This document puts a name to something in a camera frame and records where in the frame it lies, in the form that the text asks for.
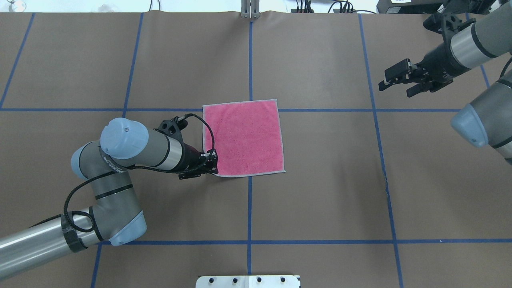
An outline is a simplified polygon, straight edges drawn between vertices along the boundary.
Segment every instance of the blue tape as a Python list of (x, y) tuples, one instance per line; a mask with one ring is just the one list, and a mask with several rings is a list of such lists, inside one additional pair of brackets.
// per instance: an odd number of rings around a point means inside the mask
[(103, 244), (98, 244), (98, 250), (96, 251), (96, 260), (94, 260), (94, 270), (93, 270), (93, 277), (91, 280), (91, 288), (94, 288), (96, 286), (96, 276), (98, 275), (98, 268), (99, 268), (99, 258), (101, 257), (101, 247)]
[(252, 101), (252, 21), (249, 23), (249, 101)]
[(382, 167), (382, 173), (384, 175), (384, 180), (386, 181), (386, 198), (388, 201), (388, 213), (389, 213), (389, 222), (391, 225), (391, 235), (393, 237), (393, 248), (395, 250), (395, 261), (396, 261), (396, 270), (397, 270), (397, 274), (398, 274), (398, 283), (400, 285), (400, 288), (403, 288), (402, 268), (401, 268), (401, 264), (400, 264), (400, 255), (398, 252), (398, 244), (396, 243), (395, 221), (393, 218), (393, 208), (391, 206), (391, 196), (389, 194), (388, 175), (386, 173), (386, 164), (384, 162), (384, 153), (382, 151), (382, 143), (380, 141), (380, 129), (379, 129), (379, 124), (378, 124), (378, 119), (377, 119), (377, 110), (375, 107), (375, 99), (373, 96), (372, 78), (370, 75), (370, 64), (368, 62), (368, 53), (366, 50), (365, 31), (364, 31), (363, 24), (362, 24), (361, 14), (358, 14), (358, 16), (359, 16), (359, 28), (361, 31), (362, 50), (363, 50), (363, 53), (365, 56), (366, 77), (368, 78), (368, 89), (370, 90), (370, 99), (372, 102), (373, 121), (375, 123), (375, 132), (377, 133), (377, 144), (379, 147), (380, 165)]
[(128, 77), (128, 86), (126, 87), (126, 97), (124, 98), (123, 114), (126, 117), (126, 110), (128, 108), (128, 99), (130, 98), (130, 89), (132, 88), (133, 71), (135, 69), (135, 61), (137, 59), (137, 50), (139, 49), (140, 30), (142, 30), (142, 21), (144, 20), (144, 13), (140, 14), (139, 29), (137, 31), (137, 38), (135, 39), (135, 48), (133, 49), (132, 67), (130, 68), (130, 76)]
[(19, 46), (18, 54), (16, 55), (16, 59), (14, 60), (14, 64), (12, 65), (11, 73), (9, 74), (9, 78), (7, 79), (7, 83), (5, 84), (4, 93), (2, 94), (2, 98), (0, 99), (0, 108), (4, 105), (5, 97), (7, 97), (7, 92), (9, 91), (9, 86), (11, 85), (12, 77), (14, 76), (14, 71), (16, 70), (16, 66), (18, 66), (19, 57), (22, 55), (23, 47), (25, 46), (25, 42), (29, 36), (30, 28), (32, 27), (32, 23), (34, 23), (35, 13), (32, 13), (30, 17), (29, 25), (27, 26), (27, 30), (25, 31), (25, 36), (23, 36), (22, 44)]

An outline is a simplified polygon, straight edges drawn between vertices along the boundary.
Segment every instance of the pink towel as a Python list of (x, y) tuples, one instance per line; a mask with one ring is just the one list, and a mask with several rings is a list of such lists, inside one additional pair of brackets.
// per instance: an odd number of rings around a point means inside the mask
[[(245, 177), (282, 173), (283, 140), (276, 99), (203, 106), (219, 155), (217, 176)], [(204, 151), (211, 136), (203, 130)]]

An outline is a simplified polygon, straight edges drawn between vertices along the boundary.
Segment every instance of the robotic arm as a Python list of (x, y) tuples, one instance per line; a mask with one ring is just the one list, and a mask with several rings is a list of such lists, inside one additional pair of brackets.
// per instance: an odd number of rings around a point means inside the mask
[[(78, 253), (105, 239), (118, 246), (142, 236), (146, 222), (129, 170), (175, 173), (180, 179), (218, 173), (215, 148), (199, 152), (183, 142), (181, 130), (187, 126), (185, 118), (189, 116), (207, 125), (194, 114), (164, 120), (154, 130), (125, 118), (110, 121), (100, 140), (84, 145), (73, 154), (73, 172), (86, 182), (68, 196), (63, 214), (0, 239), (0, 280)], [(67, 203), (73, 193), (89, 182), (96, 204), (82, 211), (68, 212)]]
[[(512, 53), (512, 2), (478, 22), (463, 23), (455, 14), (435, 13), (423, 26), (442, 34), (444, 42), (417, 64), (404, 59), (386, 69), (380, 91), (395, 84), (417, 83), (407, 89), (407, 97), (436, 92), (490, 59)], [(452, 127), (476, 147), (489, 144), (512, 164), (512, 71), (466, 105), (452, 119)]]

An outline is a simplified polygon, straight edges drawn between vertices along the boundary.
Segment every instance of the blue tape line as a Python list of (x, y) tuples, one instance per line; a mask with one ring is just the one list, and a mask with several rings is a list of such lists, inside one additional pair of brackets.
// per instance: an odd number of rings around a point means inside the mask
[(443, 243), (512, 243), (509, 238), (494, 239), (410, 239), (397, 240), (398, 244), (443, 244)]
[(487, 78), (487, 73), (485, 72), (485, 68), (483, 67), (483, 65), (480, 65), (480, 70), (482, 70), (482, 75), (483, 75), (483, 79), (485, 81), (485, 85), (487, 86), (487, 88), (489, 88), (490, 87), (489, 79)]
[(202, 112), (202, 108), (127, 108), (126, 111), (130, 112), (158, 112), (158, 111), (165, 111), (165, 112)]
[(249, 101), (252, 101), (252, 21), (249, 22)]
[(124, 245), (247, 245), (246, 240), (132, 241)]
[(91, 280), (91, 288), (96, 285), (96, 276), (98, 275), (99, 258), (101, 257), (101, 247), (103, 244), (98, 244), (98, 250), (96, 251), (96, 260), (94, 260), (93, 278)]
[[(377, 108), (377, 112), (459, 112), (460, 109), (387, 109)], [(0, 111), (38, 112), (202, 112), (202, 108), (0, 108)], [(295, 109), (279, 108), (279, 112), (373, 112), (373, 109)]]
[(459, 112), (460, 109), (386, 109), (376, 108), (377, 112)]
[(247, 244), (247, 275), (252, 275), (252, 245)]
[(252, 270), (252, 176), (247, 180), (247, 275), (251, 275)]
[(2, 98), (0, 99), (0, 108), (2, 108), (2, 106), (4, 105), (5, 97), (7, 96), (7, 92), (9, 91), (9, 86), (11, 85), (12, 77), (14, 76), (16, 66), (18, 66), (19, 57), (22, 55), (23, 47), (25, 46), (25, 42), (27, 41), (27, 37), (29, 36), (30, 28), (32, 27), (32, 23), (34, 22), (34, 17), (35, 13), (32, 13), (29, 25), (27, 26), (27, 30), (25, 31), (25, 36), (23, 36), (22, 44), (19, 46), (18, 54), (16, 55), (16, 59), (14, 60), (14, 64), (12, 65), (11, 74), (9, 74), (9, 78), (7, 79), (7, 83), (5, 84), (4, 93), (2, 94)]
[[(124, 245), (357, 245), (357, 244), (512, 243), (512, 238), (376, 240), (135, 240)], [(108, 241), (98, 245), (111, 245)]]
[(128, 108), (128, 99), (130, 98), (130, 89), (132, 88), (133, 71), (135, 69), (135, 61), (137, 59), (137, 50), (139, 49), (140, 30), (142, 30), (142, 20), (144, 20), (144, 13), (140, 14), (139, 29), (137, 31), (137, 38), (135, 39), (135, 48), (133, 49), (132, 67), (130, 68), (130, 76), (128, 77), (128, 86), (126, 87), (126, 97), (124, 98), (123, 115), (126, 116), (126, 109)]
[(393, 244), (393, 240), (253, 240), (253, 245)]
[(384, 180), (386, 181), (386, 198), (388, 201), (388, 213), (389, 213), (389, 222), (391, 225), (391, 235), (393, 237), (393, 248), (395, 250), (395, 261), (396, 261), (396, 270), (397, 270), (397, 274), (398, 274), (398, 283), (400, 285), (400, 288), (403, 288), (402, 268), (401, 268), (401, 264), (400, 264), (400, 255), (398, 253), (398, 244), (396, 243), (395, 221), (393, 218), (393, 208), (391, 206), (391, 196), (389, 194), (388, 175), (386, 173), (386, 164), (384, 162), (384, 153), (382, 151), (382, 143), (380, 141), (380, 129), (379, 129), (379, 123), (378, 123), (378, 119), (377, 119), (375, 98), (373, 95), (372, 78), (370, 75), (370, 64), (368, 62), (368, 52), (366, 50), (365, 31), (364, 31), (363, 24), (362, 24), (361, 14), (358, 14), (358, 17), (359, 17), (359, 28), (360, 28), (360, 32), (361, 32), (362, 50), (363, 50), (363, 53), (365, 56), (366, 77), (368, 78), (368, 89), (370, 90), (370, 99), (372, 102), (373, 121), (375, 123), (375, 132), (377, 133), (377, 144), (379, 147), (380, 165), (382, 168), (382, 173), (384, 175)]
[(123, 111), (122, 108), (1, 108), (1, 111), (19, 112), (108, 112)]
[(307, 108), (279, 108), (279, 112), (372, 112), (372, 109), (336, 109), (336, 108), (318, 108), (318, 109), (307, 109)]

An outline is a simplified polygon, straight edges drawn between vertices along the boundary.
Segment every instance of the black cable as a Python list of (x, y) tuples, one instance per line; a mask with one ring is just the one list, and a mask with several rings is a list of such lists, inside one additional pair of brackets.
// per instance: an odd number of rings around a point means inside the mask
[(83, 229), (83, 228), (81, 228), (81, 227), (79, 227), (79, 226), (75, 225), (75, 223), (73, 223), (73, 222), (71, 221), (71, 218), (69, 217), (69, 213), (68, 213), (68, 205), (69, 205), (69, 201), (71, 200), (71, 197), (73, 196), (73, 194), (75, 194), (75, 192), (76, 192), (76, 191), (78, 191), (78, 189), (80, 189), (80, 188), (84, 187), (85, 185), (87, 185), (87, 184), (91, 183), (92, 181), (94, 181), (94, 180), (98, 180), (98, 179), (103, 178), (103, 177), (110, 176), (110, 175), (115, 174), (115, 173), (116, 173), (115, 171), (110, 171), (110, 172), (107, 172), (107, 173), (105, 173), (105, 174), (101, 174), (101, 175), (99, 175), (99, 176), (93, 177), (93, 178), (91, 178), (91, 179), (89, 179), (89, 180), (87, 180), (87, 181), (83, 182), (82, 184), (78, 185), (77, 187), (75, 187), (75, 189), (73, 189), (73, 190), (69, 193), (68, 197), (66, 198), (66, 201), (64, 202), (64, 218), (66, 219), (66, 221), (68, 222), (68, 224), (69, 224), (71, 227), (73, 227), (73, 229), (78, 230), (78, 231), (80, 231), (80, 232), (91, 232), (91, 231), (93, 231), (93, 230), (96, 228), (96, 221), (94, 221), (93, 216), (92, 216), (91, 214), (89, 214), (89, 213), (86, 213), (86, 212), (82, 212), (82, 211), (71, 211), (71, 213), (72, 213), (72, 214), (73, 214), (73, 213), (75, 213), (75, 214), (77, 214), (77, 215), (82, 215), (82, 216), (85, 216), (85, 217), (89, 218), (89, 219), (91, 220), (91, 223), (92, 223), (91, 228), (89, 228), (89, 229)]
[(329, 14), (331, 12), (331, 9), (332, 9), (332, 6), (334, 6), (334, 4), (336, 3), (339, 3), (339, 8), (341, 9), (342, 8), (342, 2), (341, 1), (334, 1), (332, 4), (331, 4), (331, 7), (329, 7), (329, 11), (327, 11), (327, 13)]
[(505, 72), (507, 72), (507, 69), (508, 69), (508, 66), (510, 66), (510, 63), (512, 63), (512, 58), (510, 58), (508, 60), (507, 64), (505, 64), (505, 67), (503, 67), (503, 70), (501, 70), (500, 78), (505, 76)]
[(349, 1), (334, 1), (333, 4), (331, 4), (331, 7), (329, 7), (329, 11), (327, 13), (331, 12), (332, 7), (334, 4), (339, 3), (339, 12), (340, 13), (349, 13), (350, 10), (354, 9), (354, 5), (350, 3)]
[(347, 13), (347, 9), (350, 9), (350, 6), (349, 6), (349, 3), (350, 2), (345, 2), (345, 5), (343, 5), (343, 8), (340, 9), (340, 13)]
[(48, 222), (48, 221), (51, 221), (51, 220), (53, 220), (53, 219), (57, 219), (57, 218), (59, 218), (59, 217), (60, 217), (60, 214), (55, 215), (55, 216), (52, 216), (52, 217), (50, 217), (50, 218), (46, 218), (45, 220), (43, 220), (43, 221), (41, 221), (41, 222), (38, 222), (38, 223), (36, 223), (36, 224), (34, 224), (34, 225), (30, 226), (30, 227), (34, 227), (34, 226), (37, 226), (37, 225), (40, 225), (40, 224), (46, 223), (46, 222)]
[(370, 13), (373, 13), (373, 14), (377, 14), (373, 11), (370, 11), (370, 10), (353, 10), (353, 11), (350, 11), (349, 13), (353, 13), (353, 12), (370, 12)]

